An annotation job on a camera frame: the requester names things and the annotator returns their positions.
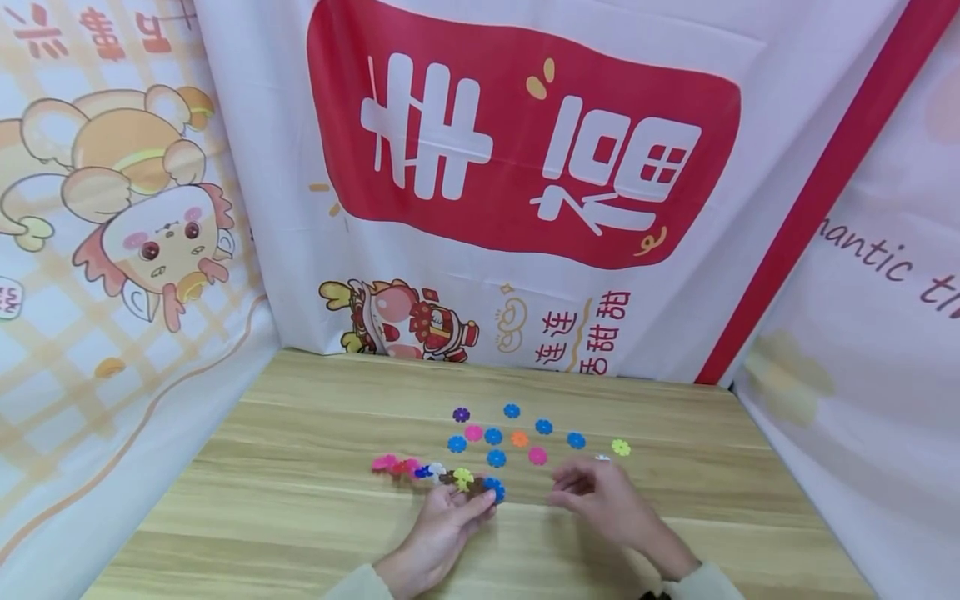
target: cartoon character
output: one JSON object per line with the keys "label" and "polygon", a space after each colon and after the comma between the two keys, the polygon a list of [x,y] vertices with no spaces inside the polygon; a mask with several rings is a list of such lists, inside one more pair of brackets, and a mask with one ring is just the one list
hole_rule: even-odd
{"label": "cartoon character", "polygon": [[0,233],[39,252],[53,234],[35,216],[65,206],[96,228],[73,255],[137,317],[158,308],[173,332],[203,287],[227,281],[235,242],[223,190],[204,183],[206,156],[183,137],[202,130],[212,101],[194,87],[107,90],[72,104],[44,98],[0,122]]}
{"label": "cartoon character", "polygon": [[[21,119],[0,121],[0,234],[12,235],[28,252],[39,252],[53,234],[36,216],[47,198],[37,197],[39,176],[64,177],[60,198],[86,219],[95,198],[111,214],[177,185],[203,180],[204,152],[185,139],[202,130],[213,102],[195,87],[154,85],[147,91],[112,89],[72,104],[54,98],[31,103]],[[103,222],[94,215],[94,223]]]}
{"label": "cartoon character", "polygon": [[229,279],[220,262],[233,258],[232,205],[212,183],[181,185],[136,204],[92,196],[68,207],[100,223],[74,252],[73,264],[85,267],[88,281],[102,278],[107,295],[123,295],[145,321],[162,305],[167,328],[180,331],[183,305],[199,298],[204,285]]}
{"label": "cartoon character", "polygon": [[480,327],[473,321],[461,322],[457,313],[438,303],[435,291],[421,292],[422,296],[402,279],[373,284],[327,281],[320,286],[327,309],[349,308],[352,313],[353,330],[340,339],[347,352],[466,361],[466,348],[476,345]]}

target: orange flower piece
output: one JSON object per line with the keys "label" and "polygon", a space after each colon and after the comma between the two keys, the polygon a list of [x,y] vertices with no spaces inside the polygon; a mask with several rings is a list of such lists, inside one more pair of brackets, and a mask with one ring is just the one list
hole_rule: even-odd
{"label": "orange flower piece", "polygon": [[518,448],[525,448],[527,447],[527,443],[530,442],[530,440],[527,439],[527,434],[519,430],[510,436],[510,441]]}

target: fabric backdrop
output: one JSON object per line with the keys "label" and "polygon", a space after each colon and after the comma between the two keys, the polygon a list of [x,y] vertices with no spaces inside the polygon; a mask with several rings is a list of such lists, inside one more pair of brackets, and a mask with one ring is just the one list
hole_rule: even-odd
{"label": "fabric backdrop", "polygon": [[883,598],[956,598],[960,22],[822,221],[734,390]]}
{"label": "fabric backdrop", "polygon": [[283,343],[695,380],[907,4],[202,3]]}
{"label": "fabric backdrop", "polygon": [[196,12],[0,6],[0,597],[79,597],[278,348]]}

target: sleeve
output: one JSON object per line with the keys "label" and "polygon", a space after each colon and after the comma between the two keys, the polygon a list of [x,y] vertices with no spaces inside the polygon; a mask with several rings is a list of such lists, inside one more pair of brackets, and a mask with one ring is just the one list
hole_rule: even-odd
{"label": "sleeve", "polygon": [[743,600],[716,564],[704,563],[679,583],[663,582],[663,591],[673,600]]}
{"label": "sleeve", "polygon": [[327,592],[324,600],[394,600],[373,567],[364,564]]}

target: red stripe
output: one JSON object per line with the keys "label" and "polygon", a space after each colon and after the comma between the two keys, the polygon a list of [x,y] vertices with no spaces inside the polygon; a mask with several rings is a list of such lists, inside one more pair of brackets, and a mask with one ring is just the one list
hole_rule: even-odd
{"label": "red stripe", "polygon": [[960,0],[911,0],[907,5],[756,269],[697,383],[715,385],[730,368],[958,10]]}

